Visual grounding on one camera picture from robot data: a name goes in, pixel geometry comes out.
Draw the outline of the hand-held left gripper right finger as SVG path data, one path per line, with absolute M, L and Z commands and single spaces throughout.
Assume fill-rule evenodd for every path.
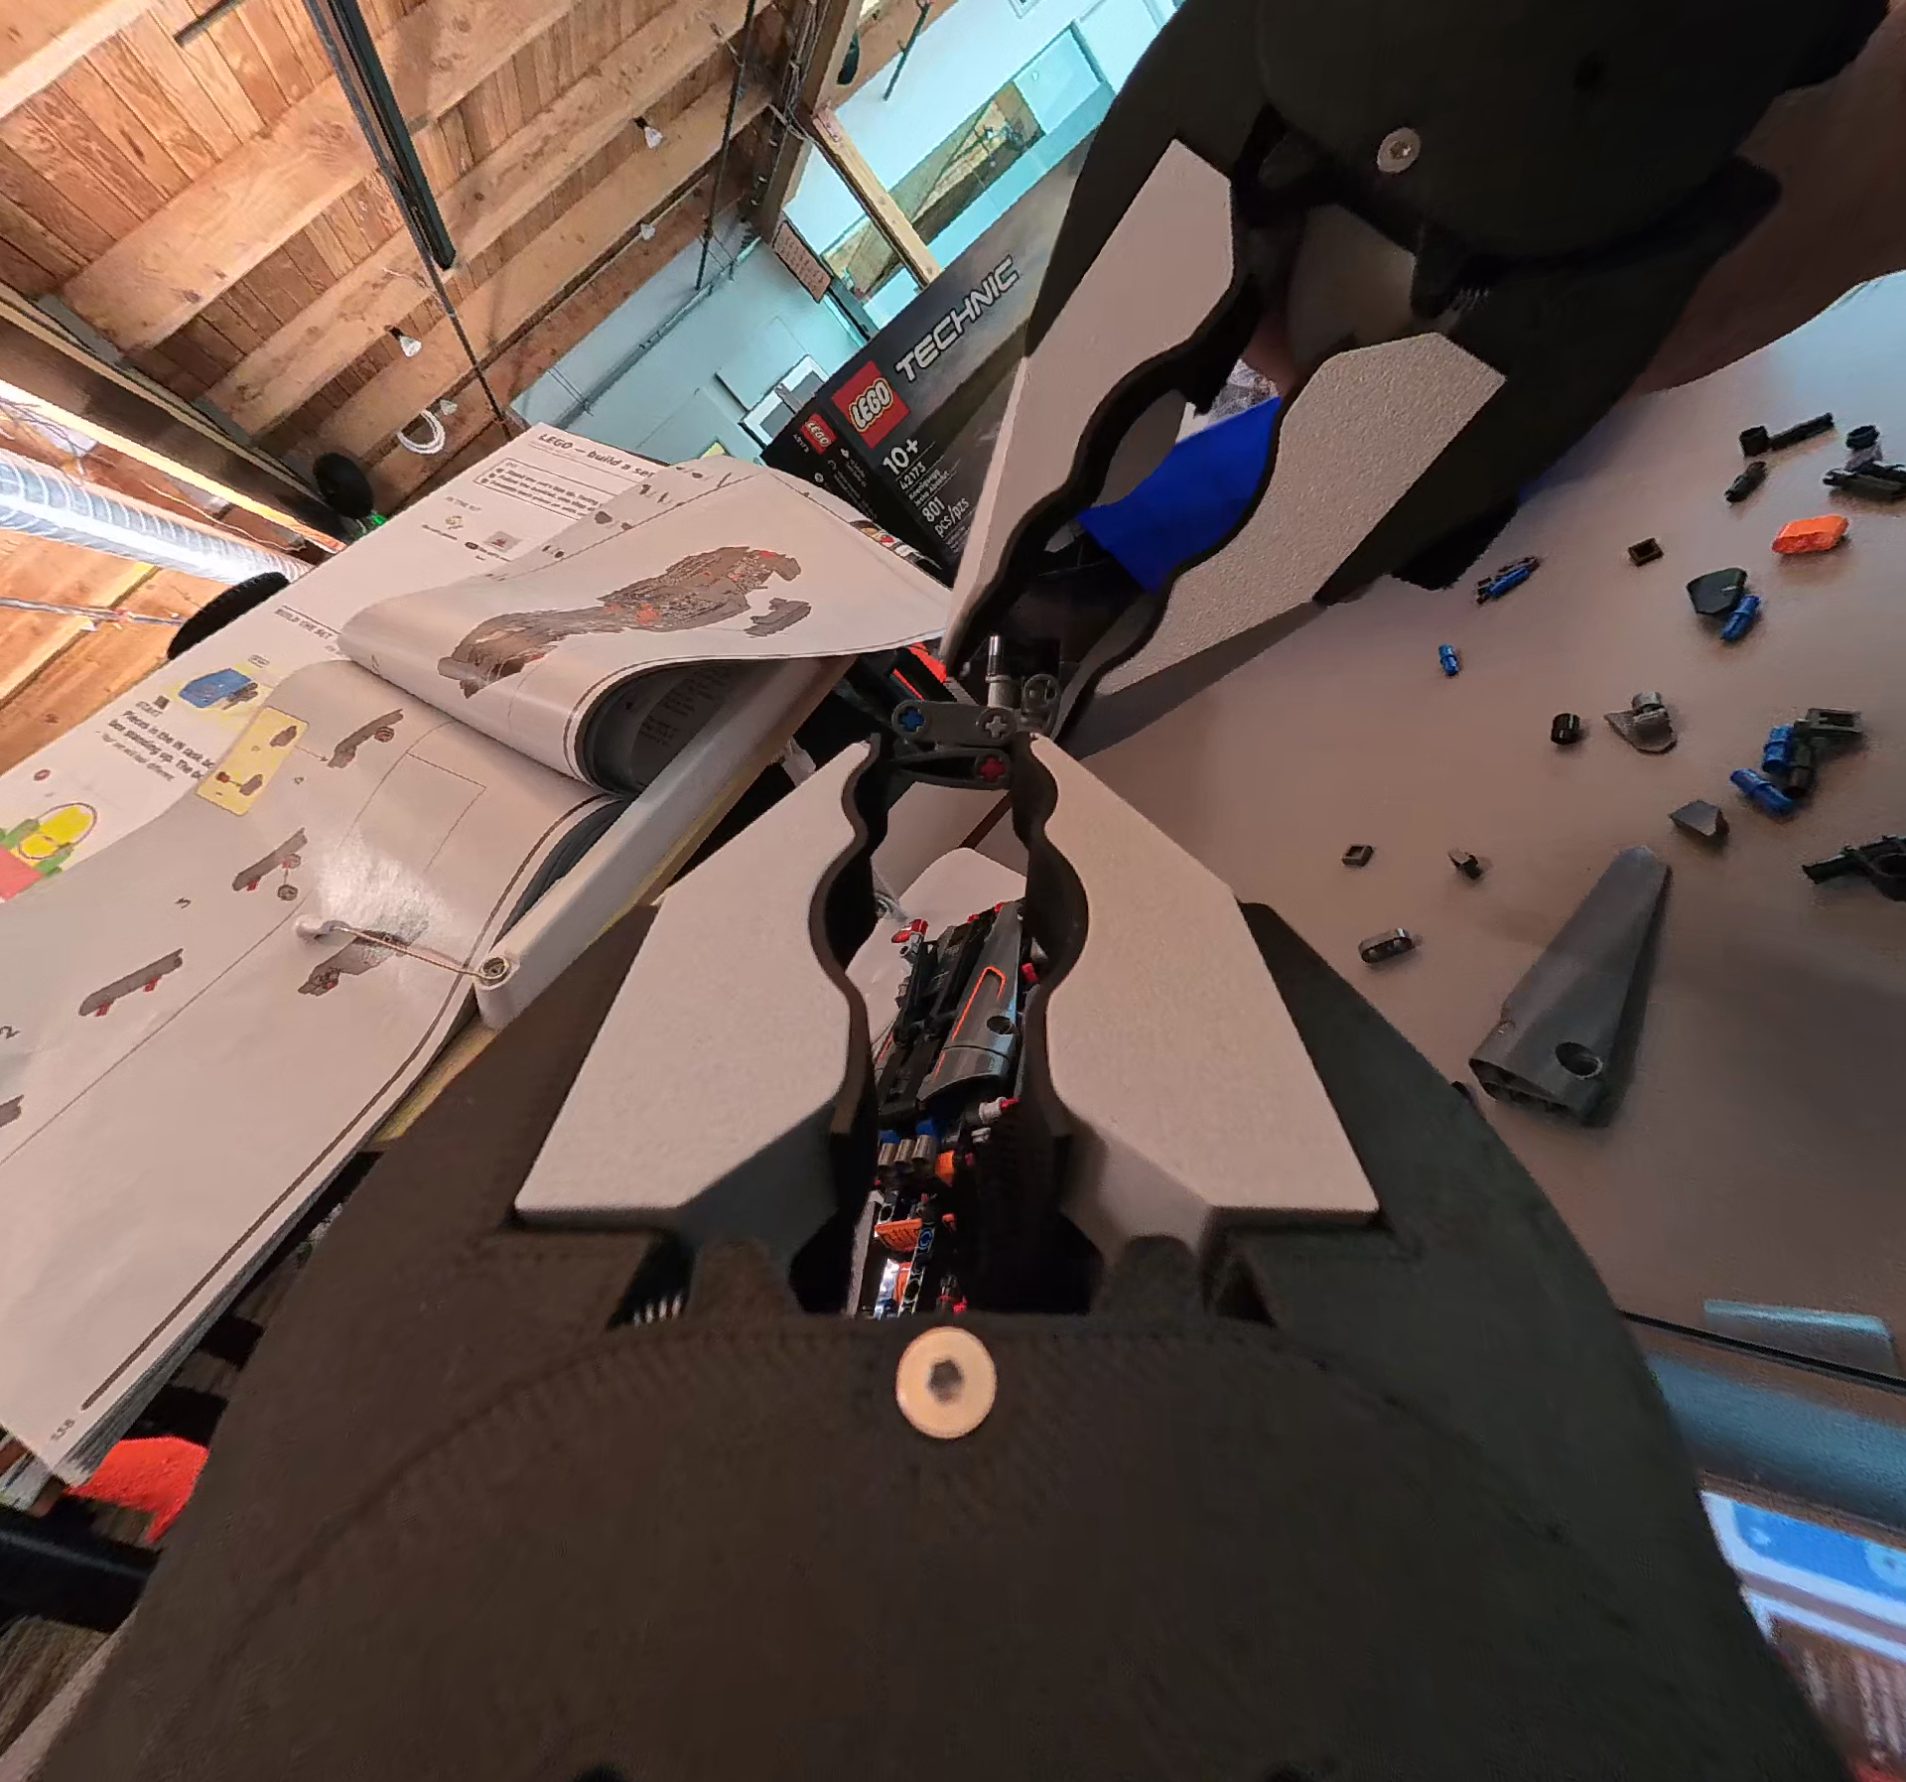
M 1048 738 L 1018 741 L 1024 910 L 1055 962 L 1031 1103 L 1061 1209 L 1117 1264 L 1239 1228 L 1363 1228 L 1381 1199 L 1231 888 Z

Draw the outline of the silver ventilation duct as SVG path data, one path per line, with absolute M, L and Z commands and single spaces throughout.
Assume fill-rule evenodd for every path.
M 226 587 L 265 576 L 288 580 L 309 576 L 309 562 L 297 556 L 182 521 L 12 454 L 4 454 L 4 530 Z

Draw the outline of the scattered loose lego pieces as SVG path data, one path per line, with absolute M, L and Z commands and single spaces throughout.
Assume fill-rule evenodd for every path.
M 1321 629 L 1310 906 L 1369 968 L 1431 947 L 1496 993 L 1551 938 L 1628 968 L 1665 910 L 1734 980 L 1872 917 L 1903 966 L 1903 510 L 1801 463 L 1721 493 L 1546 493 L 1484 599 Z

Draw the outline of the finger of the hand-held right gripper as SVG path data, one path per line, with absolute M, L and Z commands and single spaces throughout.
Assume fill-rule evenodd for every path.
M 1250 312 L 1236 188 L 1169 142 L 1061 312 L 1027 337 L 946 623 L 950 666 L 1009 624 L 1067 525 L 1160 463 L 1169 410 L 1212 385 Z
M 1443 336 L 1332 357 L 1281 413 L 1243 525 L 1086 651 L 1062 698 L 1062 747 L 1086 758 L 1120 743 L 1318 619 L 1324 584 L 1500 385 Z

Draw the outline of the red fuzzy object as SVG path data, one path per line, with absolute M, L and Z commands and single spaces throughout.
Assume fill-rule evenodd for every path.
M 77 1486 L 74 1502 L 139 1515 L 143 1548 L 157 1548 L 188 1510 L 207 1462 L 207 1449 L 183 1437 L 129 1437 Z

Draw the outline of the black pole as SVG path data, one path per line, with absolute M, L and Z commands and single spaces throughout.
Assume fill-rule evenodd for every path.
M 370 149 L 370 160 L 394 195 L 432 284 L 456 266 L 456 246 L 442 220 L 439 200 L 420 170 L 413 129 L 394 98 L 391 78 L 364 21 L 358 0 L 302 0 L 320 34 L 331 74 Z

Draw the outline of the lego instruction booklet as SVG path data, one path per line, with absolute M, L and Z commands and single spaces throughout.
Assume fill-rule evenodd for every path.
M 623 693 L 947 608 L 817 485 L 536 431 L 6 772 L 4 1473 L 83 1483 L 426 1076 Z

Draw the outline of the small lego beam assembly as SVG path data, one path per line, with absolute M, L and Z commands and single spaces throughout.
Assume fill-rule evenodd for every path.
M 1056 645 L 994 633 L 963 673 L 926 645 L 872 651 L 854 664 L 842 695 L 876 727 L 895 777 L 994 792 L 1009 780 L 1015 741 L 1055 728 L 1061 669 Z

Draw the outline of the long grey lego blade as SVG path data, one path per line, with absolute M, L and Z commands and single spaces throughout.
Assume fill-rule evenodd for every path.
M 1503 999 L 1469 1061 L 1480 1092 L 1594 1126 L 1625 1088 L 1674 869 L 1625 846 Z

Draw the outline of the smartphone with lit screen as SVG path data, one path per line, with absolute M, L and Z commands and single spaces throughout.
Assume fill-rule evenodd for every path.
M 1745 1601 L 1856 1779 L 1903 1777 L 1903 1552 L 1703 1495 Z

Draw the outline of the blue plastic bin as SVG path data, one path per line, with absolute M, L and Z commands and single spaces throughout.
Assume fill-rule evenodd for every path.
M 1157 595 L 1224 546 L 1259 503 L 1281 401 L 1271 397 L 1182 438 L 1130 494 L 1082 512 L 1082 530 L 1141 592 Z

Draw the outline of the lego set box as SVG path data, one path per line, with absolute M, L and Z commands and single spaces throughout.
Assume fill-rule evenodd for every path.
M 765 465 L 956 577 L 1070 188 L 1048 179 L 835 371 Z

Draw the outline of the small grey metal tab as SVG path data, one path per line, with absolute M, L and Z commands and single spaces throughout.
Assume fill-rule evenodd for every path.
M 1708 1299 L 1703 1319 L 1711 1336 L 1731 1344 L 1860 1370 L 1878 1379 L 1903 1379 L 1896 1330 L 1878 1316 Z

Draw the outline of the white book stand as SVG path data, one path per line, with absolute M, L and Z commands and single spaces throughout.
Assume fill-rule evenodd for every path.
M 898 769 L 891 796 L 916 781 L 977 792 L 981 743 L 947 747 L 935 727 L 901 724 L 981 709 L 977 675 L 956 679 L 926 645 L 909 645 L 695 669 L 647 715 L 635 691 L 623 693 L 589 732 L 620 808 L 496 938 L 473 989 L 479 1027 L 497 1034 L 521 1018 L 608 931 L 654 906 L 843 747 L 882 741 Z

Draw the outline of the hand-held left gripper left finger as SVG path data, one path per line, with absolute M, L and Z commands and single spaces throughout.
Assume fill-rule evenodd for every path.
M 823 1231 L 872 1070 L 842 953 L 872 934 L 876 765 L 873 743 L 842 750 L 661 897 L 516 1193 L 521 1227 L 756 1245 L 781 1273 Z

